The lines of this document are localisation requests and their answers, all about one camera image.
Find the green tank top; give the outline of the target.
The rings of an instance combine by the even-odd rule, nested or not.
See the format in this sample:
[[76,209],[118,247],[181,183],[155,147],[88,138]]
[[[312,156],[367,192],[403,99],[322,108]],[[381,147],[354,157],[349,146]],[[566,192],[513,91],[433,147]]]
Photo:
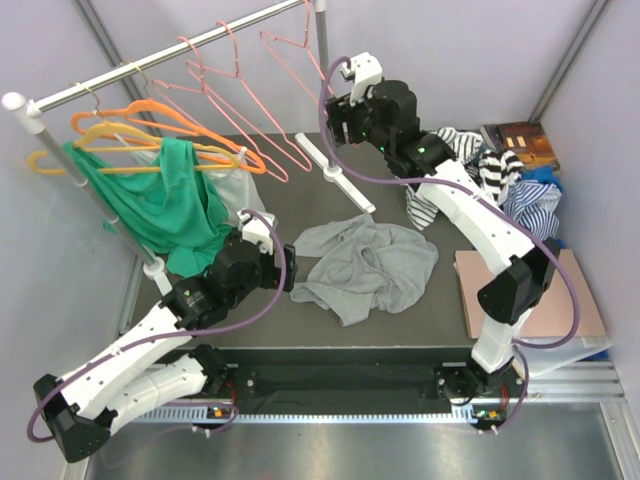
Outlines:
[[134,238],[167,257],[166,268],[181,277],[201,273],[231,231],[228,210],[201,171],[193,143],[166,138],[152,162],[158,172],[105,174],[97,155],[63,145],[66,154],[107,201]]

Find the orange plastic hanger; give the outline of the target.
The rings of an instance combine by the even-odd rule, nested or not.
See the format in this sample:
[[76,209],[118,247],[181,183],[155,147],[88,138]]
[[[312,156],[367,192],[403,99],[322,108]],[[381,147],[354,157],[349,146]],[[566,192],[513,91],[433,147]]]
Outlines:
[[[166,130],[172,133],[180,133],[189,137],[204,136],[207,139],[213,140],[218,144],[227,147],[234,153],[240,153],[241,147],[232,140],[203,127],[199,123],[194,123],[174,108],[155,100],[148,92],[149,81],[143,71],[134,62],[126,63],[126,66],[133,66],[136,71],[143,76],[145,80],[144,89],[147,97],[141,100],[134,100],[127,107],[120,109],[98,111],[98,108],[95,108],[92,113],[77,112],[71,117],[71,127],[73,130],[75,130],[77,133],[84,133],[84,130],[80,127],[80,121],[88,119],[93,114],[97,114],[100,118],[122,117],[126,121],[131,121],[132,123],[137,123],[149,128],[153,127],[161,131]],[[159,123],[155,119],[146,120],[142,117],[143,113],[156,113],[164,115],[172,121],[172,124]]]

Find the bold black white striped garment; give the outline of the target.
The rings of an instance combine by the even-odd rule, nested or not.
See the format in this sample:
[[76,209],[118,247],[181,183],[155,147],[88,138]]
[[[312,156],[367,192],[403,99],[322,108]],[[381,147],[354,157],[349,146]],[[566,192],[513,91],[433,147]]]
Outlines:
[[465,169],[485,194],[501,206],[507,200],[510,187],[521,179],[524,164],[510,150],[484,149]]

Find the yellow plastic hanger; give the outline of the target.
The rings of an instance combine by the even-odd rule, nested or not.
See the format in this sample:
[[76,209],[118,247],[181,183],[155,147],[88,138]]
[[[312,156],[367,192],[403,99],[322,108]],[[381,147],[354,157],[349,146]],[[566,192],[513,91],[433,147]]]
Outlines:
[[[113,122],[113,117],[102,117],[101,121],[92,125],[81,137],[74,141],[74,147],[82,148],[92,153],[106,152],[155,152],[161,147],[163,137],[147,133],[131,124]],[[218,143],[215,145],[194,145],[197,156],[205,161],[200,171],[238,169],[242,165],[246,149],[241,147],[240,153],[234,153]]]

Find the white garment on hanger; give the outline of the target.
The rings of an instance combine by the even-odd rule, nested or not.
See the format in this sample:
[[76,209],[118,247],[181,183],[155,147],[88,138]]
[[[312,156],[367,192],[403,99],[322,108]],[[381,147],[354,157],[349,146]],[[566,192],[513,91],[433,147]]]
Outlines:
[[224,223],[235,226],[238,211],[264,208],[251,175],[241,168],[220,173],[198,171],[200,163],[194,145],[189,141],[166,141],[155,158],[158,172],[136,173],[127,178],[132,190],[171,218],[173,230],[211,230]]

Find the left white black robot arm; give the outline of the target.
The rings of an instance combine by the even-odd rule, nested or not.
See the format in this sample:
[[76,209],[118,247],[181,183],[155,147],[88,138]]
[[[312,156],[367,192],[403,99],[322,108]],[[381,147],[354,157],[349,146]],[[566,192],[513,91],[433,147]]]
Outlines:
[[182,397],[216,396],[228,367],[220,352],[198,345],[154,369],[164,355],[226,319],[256,289],[292,290],[296,249],[284,262],[235,232],[201,273],[178,281],[149,313],[109,349],[62,377],[46,374],[33,390],[41,416],[65,460],[75,463],[102,448],[125,425]]

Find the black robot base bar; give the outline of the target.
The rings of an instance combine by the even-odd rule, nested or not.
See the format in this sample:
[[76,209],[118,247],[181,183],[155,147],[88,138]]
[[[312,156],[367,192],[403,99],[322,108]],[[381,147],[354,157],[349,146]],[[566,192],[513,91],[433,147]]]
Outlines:
[[444,413],[478,396],[467,347],[223,348],[244,414]]

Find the book with dark cover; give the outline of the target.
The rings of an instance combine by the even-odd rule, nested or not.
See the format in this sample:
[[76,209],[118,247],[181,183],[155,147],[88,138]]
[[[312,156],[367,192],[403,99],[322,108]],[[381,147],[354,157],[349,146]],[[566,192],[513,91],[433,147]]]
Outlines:
[[497,152],[510,150],[524,164],[526,170],[550,167],[560,169],[553,148],[540,123],[511,122],[485,124],[480,133],[490,148]]

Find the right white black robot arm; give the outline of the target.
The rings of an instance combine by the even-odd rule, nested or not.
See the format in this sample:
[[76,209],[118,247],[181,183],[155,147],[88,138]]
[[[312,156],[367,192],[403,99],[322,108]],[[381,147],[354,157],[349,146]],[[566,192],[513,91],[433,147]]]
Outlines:
[[493,279],[477,293],[484,311],[471,350],[469,388],[487,396],[504,380],[521,329],[548,290],[559,246],[539,240],[487,198],[452,146],[420,127],[417,98],[407,84],[382,80],[353,100],[321,88],[319,124],[328,148],[367,142],[382,155],[395,183],[433,203],[479,252]]

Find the blue white striped shirt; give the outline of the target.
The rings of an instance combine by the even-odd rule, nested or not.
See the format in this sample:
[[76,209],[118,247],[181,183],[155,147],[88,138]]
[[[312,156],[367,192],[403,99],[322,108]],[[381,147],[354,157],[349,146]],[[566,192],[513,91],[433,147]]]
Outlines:
[[562,192],[555,184],[521,180],[509,188],[502,209],[540,240],[546,240],[555,237],[559,229],[555,210],[561,198]]

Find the grey tank top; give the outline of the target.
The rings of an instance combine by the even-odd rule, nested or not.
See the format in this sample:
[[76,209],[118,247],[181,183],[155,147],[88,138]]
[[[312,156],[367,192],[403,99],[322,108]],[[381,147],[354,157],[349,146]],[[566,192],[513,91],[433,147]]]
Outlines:
[[375,309],[396,314],[413,306],[439,260],[437,247],[421,233],[377,223],[369,214],[306,229],[294,247],[317,263],[295,284],[291,300],[332,311],[343,327]]

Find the blue garment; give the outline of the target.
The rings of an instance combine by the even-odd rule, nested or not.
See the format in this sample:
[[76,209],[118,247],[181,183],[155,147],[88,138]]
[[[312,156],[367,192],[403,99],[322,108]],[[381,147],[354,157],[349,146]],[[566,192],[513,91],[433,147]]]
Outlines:
[[533,170],[527,170],[521,174],[521,179],[523,181],[535,181],[543,185],[555,185],[560,192],[564,191],[559,177],[550,165],[541,166]]

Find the black white striped shirt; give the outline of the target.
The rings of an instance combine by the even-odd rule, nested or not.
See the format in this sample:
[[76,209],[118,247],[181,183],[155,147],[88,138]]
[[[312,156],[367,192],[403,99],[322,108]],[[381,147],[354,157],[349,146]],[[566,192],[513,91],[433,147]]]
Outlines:
[[[479,156],[485,150],[483,137],[474,131],[457,130],[454,127],[441,127],[432,134],[443,140],[453,151],[454,159],[461,163],[471,180],[480,184]],[[406,212],[412,225],[419,231],[423,231],[431,225],[438,208],[425,199],[413,187],[406,189]]]

